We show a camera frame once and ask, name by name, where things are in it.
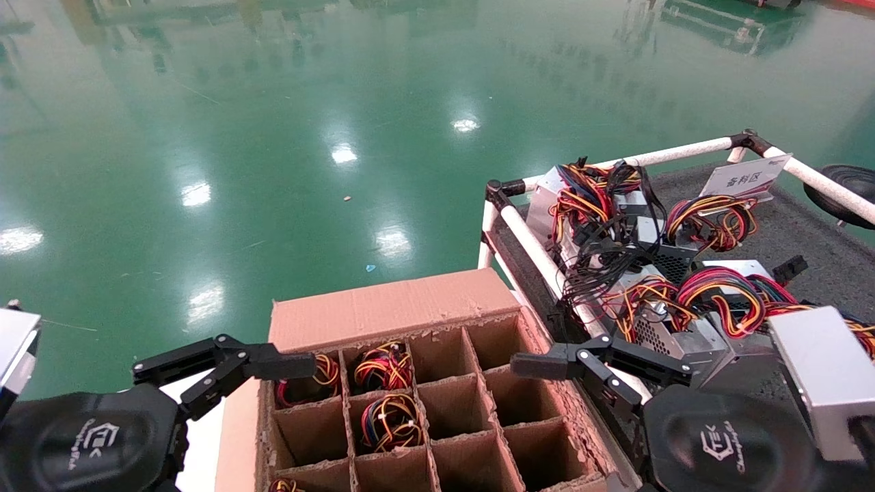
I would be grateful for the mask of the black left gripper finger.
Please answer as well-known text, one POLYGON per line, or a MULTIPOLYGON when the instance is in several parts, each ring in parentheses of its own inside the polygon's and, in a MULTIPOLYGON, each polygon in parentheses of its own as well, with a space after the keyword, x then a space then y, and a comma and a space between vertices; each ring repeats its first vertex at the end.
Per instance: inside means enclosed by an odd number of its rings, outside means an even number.
POLYGON ((179 403, 183 420, 198 421, 251 378, 279 381, 313 377, 315 361, 223 361, 193 387, 179 403))
POLYGON ((213 379, 241 382, 254 378, 263 381, 310 378, 317 370, 315 354, 284 354, 272 343, 248 344, 228 334, 200 340, 163 354, 135 362, 133 383, 165 385, 196 376, 207 370, 213 379))

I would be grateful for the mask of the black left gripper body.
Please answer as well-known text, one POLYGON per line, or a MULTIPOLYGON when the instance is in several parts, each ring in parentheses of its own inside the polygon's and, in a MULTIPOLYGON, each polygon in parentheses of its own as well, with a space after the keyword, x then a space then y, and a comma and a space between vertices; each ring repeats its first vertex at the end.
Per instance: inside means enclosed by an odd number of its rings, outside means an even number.
POLYGON ((188 448, 177 402, 150 384, 12 405, 3 491, 175 491, 188 448))

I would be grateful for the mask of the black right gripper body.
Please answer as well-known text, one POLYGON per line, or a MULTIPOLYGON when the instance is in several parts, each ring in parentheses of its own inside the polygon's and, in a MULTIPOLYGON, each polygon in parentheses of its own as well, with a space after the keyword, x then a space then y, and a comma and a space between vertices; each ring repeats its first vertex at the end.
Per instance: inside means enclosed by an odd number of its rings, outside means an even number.
POLYGON ((800 418, 755 398, 673 385, 644 405, 643 426, 662 491, 813 491, 828 476, 800 418))

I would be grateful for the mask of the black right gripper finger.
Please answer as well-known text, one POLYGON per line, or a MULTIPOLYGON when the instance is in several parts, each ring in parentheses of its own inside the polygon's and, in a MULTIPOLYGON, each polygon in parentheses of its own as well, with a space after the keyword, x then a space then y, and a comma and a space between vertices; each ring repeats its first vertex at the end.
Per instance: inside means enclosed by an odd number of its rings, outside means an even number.
POLYGON ((608 336, 582 344, 556 343, 546 354, 517 353, 511 356, 513 374, 523 378, 611 384, 615 370, 655 384, 690 384, 692 370, 672 356, 608 336))
POLYGON ((593 355, 513 355, 517 377, 547 381, 579 380, 591 398, 624 416, 638 416, 643 398, 593 355))

